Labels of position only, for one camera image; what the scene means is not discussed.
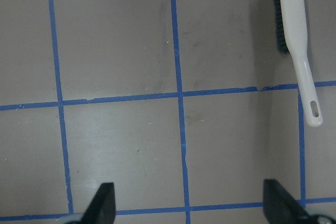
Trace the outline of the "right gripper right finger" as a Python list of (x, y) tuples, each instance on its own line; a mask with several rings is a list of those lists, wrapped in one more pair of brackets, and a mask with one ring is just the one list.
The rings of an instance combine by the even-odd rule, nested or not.
[(263, 214), (270, 224), (335, 223), (331, 216), (308, 213), (276, 179), (263, 181)]

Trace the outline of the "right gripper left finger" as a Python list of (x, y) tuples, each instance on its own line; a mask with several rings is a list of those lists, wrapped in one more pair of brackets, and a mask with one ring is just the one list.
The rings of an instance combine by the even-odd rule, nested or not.
[(102, 183), (83, 214), (73, 214), (62, 218), (63, 223), (114, 223), (115, 221), (114, 183)]

